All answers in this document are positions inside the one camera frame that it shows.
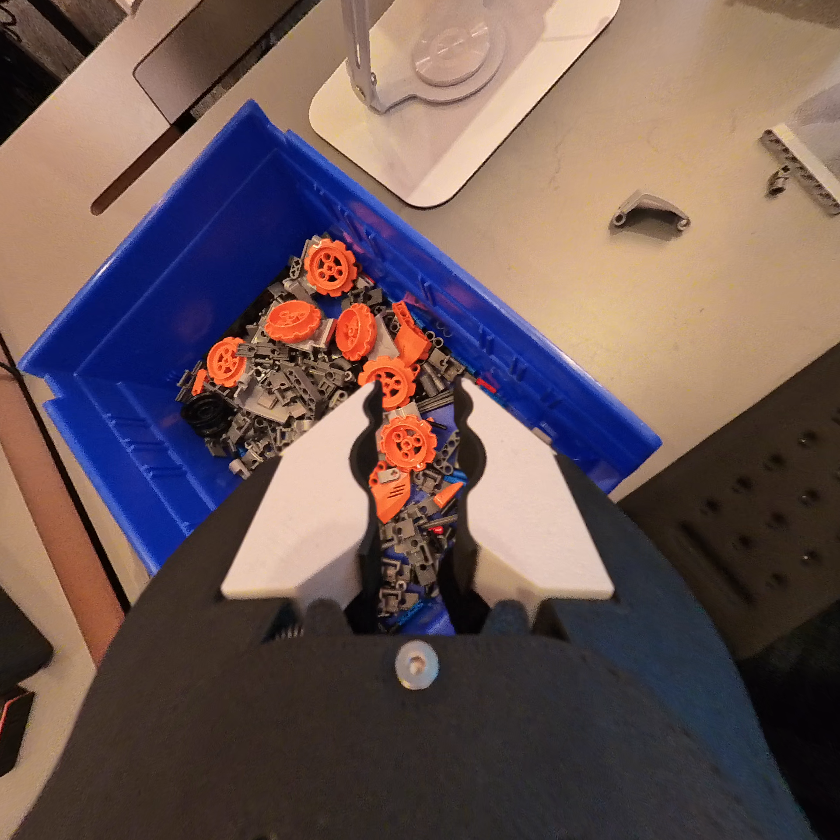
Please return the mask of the light grey toy beam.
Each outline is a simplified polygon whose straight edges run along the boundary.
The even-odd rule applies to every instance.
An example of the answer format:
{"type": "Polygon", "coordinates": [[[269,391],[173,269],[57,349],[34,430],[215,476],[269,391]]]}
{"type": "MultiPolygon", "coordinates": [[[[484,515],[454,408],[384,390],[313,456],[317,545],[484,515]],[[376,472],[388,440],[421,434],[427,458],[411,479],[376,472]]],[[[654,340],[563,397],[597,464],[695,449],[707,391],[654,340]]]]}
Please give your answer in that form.
{"type": "Polygon", "coordinates": [[[791,179],[829,215],[839,215],[838,152],[828,152],[828,160],[819,155],[813,144],[785,123],[766,129],[760,136],[762,146],[777,160],[778,170],[791,167],[791,179]]]}

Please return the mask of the white rounded board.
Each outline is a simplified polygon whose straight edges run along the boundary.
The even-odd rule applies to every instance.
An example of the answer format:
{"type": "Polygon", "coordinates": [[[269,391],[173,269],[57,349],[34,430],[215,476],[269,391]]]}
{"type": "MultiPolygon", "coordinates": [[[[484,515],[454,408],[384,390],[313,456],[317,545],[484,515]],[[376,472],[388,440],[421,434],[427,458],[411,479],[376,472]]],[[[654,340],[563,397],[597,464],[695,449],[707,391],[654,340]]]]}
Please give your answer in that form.
{"type": "MultiPolygon", "coordinates": [[[[371,66],[381,86],[407,76],[411,52],[441,2],[387,2],[371,21],[371,66]]],[[[613,21],[618,1],[484,2],[506,50],[493,79],[449,104],[412,99],[384,114],[356,97],[346,57],[311,101],[310,125],[406,204],[446,203],[613,21]]]]}

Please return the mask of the white round stand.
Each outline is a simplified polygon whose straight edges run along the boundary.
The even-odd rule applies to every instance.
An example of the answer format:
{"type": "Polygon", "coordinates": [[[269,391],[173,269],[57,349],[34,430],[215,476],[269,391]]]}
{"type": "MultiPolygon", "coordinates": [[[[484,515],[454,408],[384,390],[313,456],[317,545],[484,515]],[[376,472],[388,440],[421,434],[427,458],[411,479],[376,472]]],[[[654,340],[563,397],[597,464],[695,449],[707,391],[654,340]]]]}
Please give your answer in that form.
{"type": "Polygon", "coordinates": [[[351,87],[378,114],[412,99],[465,100],[493,79],[505,55],[504,26],[484,2],[441,2],[413,46],[408,75],[381,86],[371,66],[368,2],[342,1],[341,8],[351,87]]]}

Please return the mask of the black perforated panel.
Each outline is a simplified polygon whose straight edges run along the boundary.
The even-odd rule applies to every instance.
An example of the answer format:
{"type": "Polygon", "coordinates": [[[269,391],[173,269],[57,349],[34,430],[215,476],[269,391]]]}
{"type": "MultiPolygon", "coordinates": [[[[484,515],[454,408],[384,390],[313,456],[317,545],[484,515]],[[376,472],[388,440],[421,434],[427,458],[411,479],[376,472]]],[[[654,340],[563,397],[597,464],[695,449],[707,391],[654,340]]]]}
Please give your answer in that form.
{"type": "Polygon", "coordinates": [[[839,594],[835,346],[619,502],[744,659],[839,594]]]}

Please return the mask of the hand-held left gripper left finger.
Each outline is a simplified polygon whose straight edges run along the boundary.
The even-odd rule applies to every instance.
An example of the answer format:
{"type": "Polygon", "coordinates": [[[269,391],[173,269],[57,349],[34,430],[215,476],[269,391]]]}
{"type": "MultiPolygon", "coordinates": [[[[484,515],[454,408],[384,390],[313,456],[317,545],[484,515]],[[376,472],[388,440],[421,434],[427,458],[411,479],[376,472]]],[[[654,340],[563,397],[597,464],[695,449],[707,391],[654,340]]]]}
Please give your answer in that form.
{"type": "Polygon", "coordinates": [[[320,599],[346,607],[362,588],[359,549],[370,524],[367,490],[351,451],[382,405],[363,385],[281,457],[221,584],[229,600],[287,598],[305,610],[320,599]]]}

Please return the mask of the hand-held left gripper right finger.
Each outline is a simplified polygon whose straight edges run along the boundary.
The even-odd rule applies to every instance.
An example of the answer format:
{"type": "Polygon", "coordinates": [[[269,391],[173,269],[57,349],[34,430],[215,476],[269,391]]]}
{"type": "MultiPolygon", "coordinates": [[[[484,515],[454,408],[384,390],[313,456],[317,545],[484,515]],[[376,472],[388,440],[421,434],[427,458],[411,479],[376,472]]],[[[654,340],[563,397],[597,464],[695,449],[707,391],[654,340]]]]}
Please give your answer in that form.
{"type": "Polygon", "coordinates": [[[609,600],[614,585],[552,448],[477,384],[454,389],[460,468],[453,602],[609,600]]]}

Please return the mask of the orange curved toy piece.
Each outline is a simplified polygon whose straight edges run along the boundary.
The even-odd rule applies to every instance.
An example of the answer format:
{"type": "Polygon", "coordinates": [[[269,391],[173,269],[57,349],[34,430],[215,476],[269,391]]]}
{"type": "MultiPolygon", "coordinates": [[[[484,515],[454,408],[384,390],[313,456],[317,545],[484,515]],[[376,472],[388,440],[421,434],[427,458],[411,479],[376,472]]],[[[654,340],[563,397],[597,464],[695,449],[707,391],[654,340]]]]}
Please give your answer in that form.
{"type": "Polygon", "coordinates": [[[432,341],[417,326],[404,301],[394,302],[392,311],[398,324],[394,338],[398,357],[407,366],[425,361],[433,347],[432,341]]]}

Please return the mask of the small grey panel piece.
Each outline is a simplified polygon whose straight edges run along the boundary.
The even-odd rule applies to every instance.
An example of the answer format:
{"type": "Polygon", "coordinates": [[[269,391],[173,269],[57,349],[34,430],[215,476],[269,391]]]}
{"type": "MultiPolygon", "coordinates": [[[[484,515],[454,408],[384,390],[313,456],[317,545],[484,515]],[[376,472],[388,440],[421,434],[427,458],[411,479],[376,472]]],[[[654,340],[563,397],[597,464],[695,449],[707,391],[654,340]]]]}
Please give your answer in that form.
{"type": "Polygon", "coordinates": [[[640,214],[652,214],[655,218],[672,224],[679,233],[684,233],[691,226],[689,216],[679,206],[645,190],[636,190],[625,199],[612,215],[610,225],[615,229],[623,228],[631,218],[640,214]]]}

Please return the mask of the black toy wheel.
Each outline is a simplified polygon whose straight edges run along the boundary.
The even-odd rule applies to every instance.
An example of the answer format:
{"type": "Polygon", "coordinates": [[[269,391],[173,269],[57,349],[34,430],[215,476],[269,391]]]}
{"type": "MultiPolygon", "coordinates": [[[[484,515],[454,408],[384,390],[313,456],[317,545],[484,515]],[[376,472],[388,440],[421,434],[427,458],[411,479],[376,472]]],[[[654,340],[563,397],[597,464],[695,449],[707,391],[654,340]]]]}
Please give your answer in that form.
{"type": "Polygon", "coordinates": [[[194,395],[181,409],[181,418],[201,438],[220,438],[230,428],[234,407],[215,392],[194,395]]]}

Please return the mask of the orange toy panel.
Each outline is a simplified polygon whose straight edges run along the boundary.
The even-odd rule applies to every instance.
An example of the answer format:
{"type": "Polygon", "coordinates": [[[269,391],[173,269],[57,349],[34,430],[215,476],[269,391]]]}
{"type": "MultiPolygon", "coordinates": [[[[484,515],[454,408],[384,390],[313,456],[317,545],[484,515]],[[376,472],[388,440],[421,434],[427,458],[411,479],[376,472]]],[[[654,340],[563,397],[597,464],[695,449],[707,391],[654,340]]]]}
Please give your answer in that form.
{"type": "Polygon", "coordinates": [[[412,492],[411,472],[392,467],[379,460],[368,479],[375,502],[376,515],[381,523],[387,523],[403,509],[412,492]]]}

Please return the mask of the black box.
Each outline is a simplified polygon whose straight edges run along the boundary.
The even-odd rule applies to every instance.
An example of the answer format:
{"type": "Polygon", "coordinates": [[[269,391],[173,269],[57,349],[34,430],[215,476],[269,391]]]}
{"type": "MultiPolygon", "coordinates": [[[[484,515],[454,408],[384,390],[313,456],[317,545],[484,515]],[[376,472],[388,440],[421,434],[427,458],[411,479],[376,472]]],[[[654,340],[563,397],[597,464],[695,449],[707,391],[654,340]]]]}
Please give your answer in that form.
{"type": "Polygon", "coordinates": [[[48,666],[53,655],[49,640],[1,589],[1,693],[48,666]]]}

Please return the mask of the grey flat plate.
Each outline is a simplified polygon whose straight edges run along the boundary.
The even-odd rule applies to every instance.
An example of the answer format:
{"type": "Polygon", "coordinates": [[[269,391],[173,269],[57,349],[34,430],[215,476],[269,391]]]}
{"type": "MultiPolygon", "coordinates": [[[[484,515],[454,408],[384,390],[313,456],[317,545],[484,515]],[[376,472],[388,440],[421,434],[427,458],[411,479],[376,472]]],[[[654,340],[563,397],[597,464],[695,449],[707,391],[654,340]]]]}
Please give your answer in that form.
{"type": "Polygon", "coordinates": [[[202,1],[144,56],[133,78],[174,125],[299,5],[295,1],[202,1]]]}

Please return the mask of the blue tagged plastic bin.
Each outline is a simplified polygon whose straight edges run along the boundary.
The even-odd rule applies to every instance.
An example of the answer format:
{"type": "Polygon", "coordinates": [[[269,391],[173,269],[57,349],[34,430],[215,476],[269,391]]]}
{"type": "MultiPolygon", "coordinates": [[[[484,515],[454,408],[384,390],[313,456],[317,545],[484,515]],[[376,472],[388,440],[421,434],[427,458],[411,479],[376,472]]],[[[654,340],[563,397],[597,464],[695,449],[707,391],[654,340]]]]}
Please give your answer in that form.
{"type": "Polygon", "coordinates": [[[540,331],[248,101],[18,363],[155,575],[240,485],[175,412],[175,383],[311,235],[337,235],[392,300],[605,492],[662,440],[540,331]]]}

